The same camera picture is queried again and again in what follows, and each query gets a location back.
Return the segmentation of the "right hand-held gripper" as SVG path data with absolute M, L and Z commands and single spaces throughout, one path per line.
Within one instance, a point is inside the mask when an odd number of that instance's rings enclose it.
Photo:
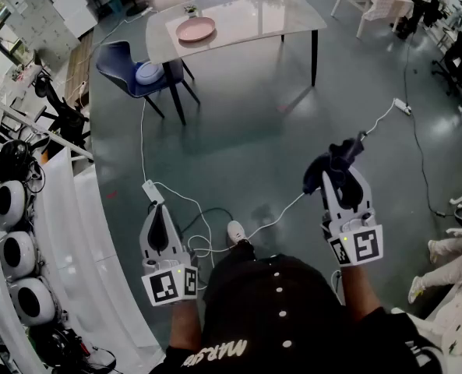
M 360 213 L 340 206 L 329 175 L 322 173 L 327 208 L 321 228 L 339 266 L 359 266 L 383 258 L 383 226 L 376 223 L 371 188 L 354 165 L 350 173 L 361 187 Z

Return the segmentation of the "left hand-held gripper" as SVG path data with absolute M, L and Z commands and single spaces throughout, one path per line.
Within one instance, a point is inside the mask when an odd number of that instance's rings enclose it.
M 162 251 L 160 219 L 167 244 Z M 198 269 L 192 265 L 192 255 L 182 245 L 179 231 L 164 204 L 154 206 L 149 212 L 139 235 L 139 243 L 145 258 L 142 261 L 142 282 L 152 306 L 197 299 Z

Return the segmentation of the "dark blue cloth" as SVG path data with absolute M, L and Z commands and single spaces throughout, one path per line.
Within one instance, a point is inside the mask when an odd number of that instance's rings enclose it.
M 337 201 L 344 210 L 358 210 L 363 189 L 350 172 L 355 158 L 364 150 L 360 132 L 356 138 L 346 139 L 341 145 L 330 144 L 326 153 L 319 155 L 307 168 L 302 191 L 311 195 L 317 188 L 324 189 L 322 174 L 326 173 Z

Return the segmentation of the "big pink plate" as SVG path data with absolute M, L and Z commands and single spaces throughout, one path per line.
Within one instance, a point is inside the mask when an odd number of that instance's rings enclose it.
M 175 33 L 180 41 L 197 42 L 209 37 L 215 28 L 213 19 L 195 16 L 181 23 Z

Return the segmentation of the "person's right forearm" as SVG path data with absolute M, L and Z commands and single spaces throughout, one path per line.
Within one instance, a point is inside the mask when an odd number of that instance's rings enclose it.
M 345 306 L 354 321 L 364 319 L 381 307 L 362 266 L 343 267 L 340 272 Z

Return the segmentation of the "person's left forearm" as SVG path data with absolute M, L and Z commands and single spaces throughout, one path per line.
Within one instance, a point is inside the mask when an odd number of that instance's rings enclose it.
M 201 348 L 202 330 L 196 300 L 174 305 L 169 346 L 197 352 Z

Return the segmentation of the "person's white shoe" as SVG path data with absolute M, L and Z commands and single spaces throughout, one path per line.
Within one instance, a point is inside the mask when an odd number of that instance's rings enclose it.
M 233 246 L 239 243 L 249 243 L 249 238 L 245 234 L 245 230 L 238 221 L 230 221 L 227 224 L 227 237 Z

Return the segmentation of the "white curved counter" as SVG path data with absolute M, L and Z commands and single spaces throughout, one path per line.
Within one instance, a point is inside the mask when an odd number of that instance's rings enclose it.
M 48 279 L 68 325 L 96 347 L 96 366 L 112 352 L 112 374 L 148 374 L 163 358 L 123 273 L 101 202 L 95 168 L 75 175 L 68 148 L 43 166 L 35 229 Z

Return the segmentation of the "white round headset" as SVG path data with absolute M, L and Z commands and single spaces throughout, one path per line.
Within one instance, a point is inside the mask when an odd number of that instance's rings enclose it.
M 0 231 L 8 231 L 23 218 L 26 209 L 26 191 L 17 180 L 0 185 Z
M 53 295 L 39 278 L 27 277 L 11 283 L 9 296 L 24 326 L 48 324 L 56 317 L 57 307 Z
M 0 262 L 5 279 L 14 282 L 30 275 L 37 254 L 33 239 L 25 231 L 13 231 L 0 239 Z

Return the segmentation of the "black table leg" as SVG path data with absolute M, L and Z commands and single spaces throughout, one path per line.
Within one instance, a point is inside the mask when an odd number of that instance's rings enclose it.
M 318 64 L 318 43 L 319 43 L 319 31 L 313 30 L 311 32 L 311 85 L 314 87 L 316 85 L 317 77 L 317 64 Z
M 173 74 L 173 72 L 171 70 L 171 64 L 169 62 L 165 62 L 165 63 L 162 64 L 162 66 L 163 66 L 163 69 L 164 69 L 164 72 L 165 72 L 165 76 L 166 76 L 166 79 L 167 79 L 167 84 L 168 84 L 169 90 L 171 92 L 172 100 L 173 100 L 173 102 L 175 104 L 175 109 L 176 109 L 176 111 L 178 113 L 178 117 L 179 117 L 181 123 L 183 125 L 186 125 L 185 114 L 184 114 L 184 111 L 182 109 L 181 101 L 180 101 L 180 98 L 179 98 L 179 95 L 178 95 L 174 74 Z

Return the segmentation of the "black helmet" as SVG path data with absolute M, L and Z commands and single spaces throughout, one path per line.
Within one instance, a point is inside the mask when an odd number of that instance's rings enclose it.
M 31 158 L 27 142 L 14 139 L 4 143 L 0 149 L 0 183 L 12 180 L 24 181 Z

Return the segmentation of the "blue upholstered chair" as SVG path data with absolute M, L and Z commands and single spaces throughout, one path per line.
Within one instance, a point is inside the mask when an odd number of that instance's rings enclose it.
M 135 79 L 137 63 L 132 60 L 129 42 L 116 41 L 100 47 L 96 67 L 100 74 L 112 81 L 130 97 L 144 99 L 159 116 L 164 117 L 163 112 L 151 100 L 150 95 L 161 92 L 164 89 L 169 89 L 165 73 L 160 80 L 153 84 L 147 86 L 139 85 Z M 185 80 L 185 75 L 193 77 L 189 67 L 180 58 L 169 63 L 171 64 L 176 86 L 179 83 L 183 85 L 196 103 L 199 103 L 199 98 Z

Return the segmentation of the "wooden board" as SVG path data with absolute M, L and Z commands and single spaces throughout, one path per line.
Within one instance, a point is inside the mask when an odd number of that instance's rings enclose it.
M 90 54 L 92 50 L 93 30 L 89 30 L 79 39 L 79 45 L 72 50 L 69 56 L 64 97 L 67 104 L 71 107 L 75 107 L 78 104 L 79 90 L 82 83 L 88 82 Z

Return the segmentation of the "white storage cabinets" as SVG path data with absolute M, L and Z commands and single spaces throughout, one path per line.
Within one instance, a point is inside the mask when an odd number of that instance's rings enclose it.
M 80 44 L 51 0 L 23 0 L 5 24 L 52 72 L 57 72 Z

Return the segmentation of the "white metal frame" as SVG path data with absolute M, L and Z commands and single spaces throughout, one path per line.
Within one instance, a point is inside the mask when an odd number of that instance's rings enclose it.
M 45 129 L 44 127 L 38 125 L 36 122 L 34 122 L 33 120 L 31 119 L 28 119 L 27 116 L 25 115 L 22 115 L 20 114 L 18 111 L 8 107 L 7 105 L 3 104 L 1 101 L 0 101 L 0 111 L 3 112 L 4 115 L 10 117 L 11 119 L 23 124 L 23 125 L 26 125 L 26 126 L 29 126 L 32 128 L 32 130 L 35 130 L 37 132 L 41 132 L 43 134 L 45 134 L 46 136 L 48 136 L 52 141 L 64 146 L 64 147 L 68 147 L 70 150 L 73 150 L 75 151 L 76 153 L 78 153 L 78 155 L 80 156 L 84 156 L 86 159 L 89 159 L 89 160 L 93 160 L 93 154 L 84 150 L 83 148 L 79 147 L 79 146 L 76 146 L 74 145 L 73 143 L 70 143 L 69 141 L 63 139 L 62 137 L 54 134 L 53 132 Z

